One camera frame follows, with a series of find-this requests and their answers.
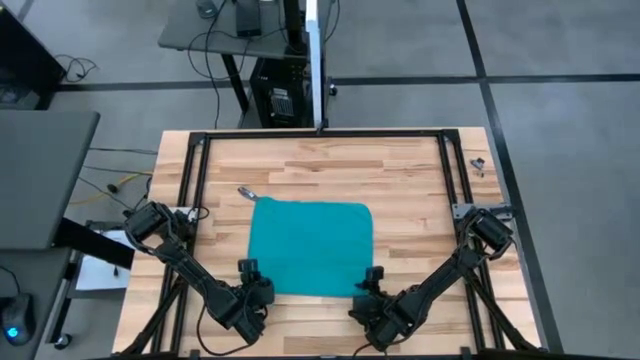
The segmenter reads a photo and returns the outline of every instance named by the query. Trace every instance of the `desk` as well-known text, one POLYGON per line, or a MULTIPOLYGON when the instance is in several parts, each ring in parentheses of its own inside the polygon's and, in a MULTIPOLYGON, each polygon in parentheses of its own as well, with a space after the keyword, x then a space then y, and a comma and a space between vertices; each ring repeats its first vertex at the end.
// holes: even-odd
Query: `desk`
MULTIPOLYGON (((63 217, 98 119, 90 112, 0 111, 0 265, 33 295, 37 322, 25 346, 0 339, 0 353, 14 355, 3 358, 35 355, 72 249, 130 267, 133 253, 126 246, 63 217)), ((15 295, 7 276, 0 275, 0 296, 15 295)), ((46 342, 60 335, 63 303, 68 305, 58 303, 46 342)))
MULTIPOLYGON (((485 176, 465 164, 476 203, 498 203, 502 195, 483 128, 460 128, 466 159, 485 159, 485 176)), ((176 203, 189 132, 165 132, 150 198, 176 203)), ((455 162, 449 152, 450 161, 455 162)), ((438 145, 433 138, 292 138, 212 140, 203 205, 211 215, 200 222, 195 257, 215 277, 239 283, 236 261, 247 255, 253 203, 238 195, 247 185, 258 195, 281 200, 347 201, 366 204, 374 220, 374 264, 385 267, 383 289, 397 293, 421 282, 455 247, 438 145)), ((197 169, 192 169, 192 198, 197 169)), ((498 303, 534 344, 539 344, 518 256, 512 247, 491 263, 498 303)), ((155 310, 164 266, 136 253, 113 350, 122 350, 155 310)), ((188 297, 181 355, 199 349, 195 324, 202 300, 188 297)), ((347 315, 351 299, 278 295, 269 309, 264 336, 238 356, 351 355, 365 343, 364 332, 347 315)), ((489 322, 482 323, 491 345, 489 322)), ((173 316, 165 329, 172 328, 173 316)), ((203 321, 204 341, 217 351, 241 345, 235 331, 203 321)), ((163 348, 170 331, 165 331, 163 348)), ((429 319, 390 354, 457 354, 473 348, 464 287, 449 289, 431 308, 429 319)))
MULTIPOLYGON (((222 1, 216 1, 218 7, 222 1)), ((327 21, 331 12, 333 0, 318 0, 318 14, 320 24, 320 37, 324 39, 327 29, 327 21)), ((300 2, 300 8, 305 9, 306 2, 300 2)), ((277 29, 284 27, 284 10, 281 1, 261 1, 260 2, 260 20, 262 25, 262 34, 267 35, 277 29)), ((169 21, 165 26, 158 45, 164 48, 187 50, 189 44, 191 49, 196 51, 205 50, 205 36, 200 36, 194 41, 194 38, 200 34, 206 34, 211 26, 212 19, 202 19, 198 15, 195 2, 193 1, 177 1, 171 8, 169 21)), ((240 108, 246 112, 249 108, 249 100, 244 92, 242 81, 240 80, 238 68, 232 55, 255 56, 270 59, 306 59, 307 53, 296 54, 287 51, 288 44, 284 35, 275 32, 264 38, 256 37, 247 45, 247 39, 231 38, 220 32, 222 31, 231 35, 236 35, 236 14, 235 5, 231 0, 222 8, 220 16, 212 29, 209 36, 209 46, 207 50, 212 53, 222 55, 227 74, 231 85, 236 93, 240 108)))
MULTIPOLYGON (((0 265, 16 274, 23 292, 33 295, 36 331, 33 339, 24 346, 11 346, 0 337, 0 354, 3 359, 32 359, 36 355, 40 339, 51 309, 56 300, 61 279, 67 269, 71 249, 47 251, 0 251, 0 265)), ((13 280, 9 274, 0 274, 0 297, 15 296, 13 280)))

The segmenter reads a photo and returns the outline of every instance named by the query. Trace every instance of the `floor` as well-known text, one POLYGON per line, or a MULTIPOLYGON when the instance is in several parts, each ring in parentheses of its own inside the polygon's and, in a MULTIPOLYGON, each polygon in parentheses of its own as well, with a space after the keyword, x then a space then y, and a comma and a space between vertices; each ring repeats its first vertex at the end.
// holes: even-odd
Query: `floor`
MULTIPOLYGON (((179 0, 2 1, 26 14, 26 26, 53 54, 98 63, 83 83, 202 79, 186 54, 156 44, 179 0)), ((476 75, 456 1, 341 1, 327 49, 330 75, 476 75)), ((466 3, 490 76, 640 73, 638 1, 466 3)), ((221 62, 211 60, 214 75, 222 76, 221 62)), ((640 277, 632 254, 640 251, 633 230, 640 210, 640 83, 493 84, 490 90, 564 350, 639 357, 640 277)), ((240 110, 233 93, 220 95, 219 127, 234 128, 240 110)), ((93 146, 155 149, 165 129, 212 128, 213 96, 209 89, 63 92, 51 109, 100 112, 93 146)), ((341 86, 329 119, 332 127, 485 126, 493 139, 496 118, 488 118, 484 100, 478 84, 341 86)), ((154 157, 92 153, 86 164, 148 171, 154 157)), ((102 187, 119 175, 83 171, 102 187)), ((134 204, 143 191, 138 178, 118 196, 134 204)), ((93 194, 81 183, 73 199, 93 194)), ((66 214, 76 221, 121 220, 122 210, 101 201, 70 206, 66 214)), ((65 326, 76 335, 74 344, 62 352, 43 346, 38 359, 107 356, 121 301, 116 294, 74 303, 65 326)))

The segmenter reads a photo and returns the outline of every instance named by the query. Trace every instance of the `teal cloth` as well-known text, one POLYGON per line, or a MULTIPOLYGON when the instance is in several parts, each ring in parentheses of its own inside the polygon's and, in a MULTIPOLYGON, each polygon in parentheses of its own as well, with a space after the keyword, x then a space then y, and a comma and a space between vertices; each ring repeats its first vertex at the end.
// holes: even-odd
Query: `teal cloth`
POLYGON ((362 204, 262 197, 251 222, 249 258, 277 294, 360 294, 373 264, 373 221, 362 204))

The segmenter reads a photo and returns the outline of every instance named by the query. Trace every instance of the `wooden table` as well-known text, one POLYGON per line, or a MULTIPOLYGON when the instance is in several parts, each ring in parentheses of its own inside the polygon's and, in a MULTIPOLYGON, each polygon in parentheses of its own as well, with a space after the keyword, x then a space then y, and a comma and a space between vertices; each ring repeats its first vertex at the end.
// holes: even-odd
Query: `wooden table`
MULTIPOLYGON (((467 172, 476 203, 503 200, 483 128, 460 128, 467 172), (482 157, 484 177, 468 164, 482 157)), ((178 197, 189 132, 165 132, 150 198, 169 206, 178 197)), ((455 165, 453 150, 449 150, 455 165)), ((194 191, 197 164, 192 170, 194 191)), ((437 142, 434 138, 306 138, 214 140, 211 143, 203 205, 211 216, 200 222, 195 257, 215 277, 239 283, 236 262, 247 256, 253 203, 236 191, 248 185, 259 195, 280 200, 348 201, 366 204, 374 220, 374 264, 385 267, 382 287, 392 294, 420 283, 454 247, 453 225, 437 142)), ((461 194, 459 181, 457 191, 461 194)), ((540 341, 515 249, 490 264, 499 305, 532 343, 540 341)), ((136 253, 122 308, 114 351, 137 335, 158 303, 164 266, 136 253)), ((195 326, 202 300, 191 290, 180 353, 200 349, 195 326)), ((366 343, 363 328, 347 315, 351 299, 278 295, 270 307, 264 336, 237 356, 351 355, 366 343)), ((492 345, 481 305, 487 344, 492 345)), ((172 328, 173 316, 165 329, 172 328)), ((168 348, 170 331, 163 348, 168 348)), ((221 352, 244 344, 205 315, 205 344, 221 352)), ((472 349, 473 335, 459 281, 434 302, 427 322, 389 354, 458 354, 472 349)))

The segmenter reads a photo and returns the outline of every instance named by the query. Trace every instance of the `table leg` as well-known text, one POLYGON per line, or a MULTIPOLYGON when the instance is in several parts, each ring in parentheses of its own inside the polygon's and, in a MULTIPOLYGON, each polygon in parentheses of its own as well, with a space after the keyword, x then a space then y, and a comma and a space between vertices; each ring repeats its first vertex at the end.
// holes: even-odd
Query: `table leg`
POLYGON ((62 218, 60 221, 54 246, 67 246, 125 269, 131 269, 133 261, 133 249, 67 218, 62 218))
MULTIPOLYGON (((64 322, 67 319, 67 314, 69 313, 69 308, 71 307, 71 297, 69 296, 69 291, 71 290, 73 278, 78 275, 78 264, 75 261, 76 260, 72 260, 67 266, 67 270, 64 274, 62 296, 60 299, 58 299, 58 301, 56 301, 53 310, 51 310, 51 326, 49 326, 49 330, 44 338, 45 343, 47 344, 58 344, 58 340, 60 340, 62 336, 62 327, 64 326, 64 322)), ((65 347, 66 345, 64 345, 64 343, 56 345, 56 348, 59 350, 65 347)))
POLYGON ((327 73, 325 69, 325 56, 324 51, 322 52, 323 56, 320 60, 320 88, 322 89, 322 128, 329 127, 329 119, 327 118, 327 95, 329 93, 329 84, 327 83, 327 73))
POLYGON ((222 62, 224 62, 224 67, 227 69, 229 81, 231 81, 233 91, 235 91, 238 103, 240 103, 240 109, 243 113, 246 113, 247 110, 249 110, 249 100, 247 99, 247 94, 244 92, 242 80, 240 80, 240 73, 236 67, 236 61, 233 59, 232 55, 220 56, 222 56, 222 62))

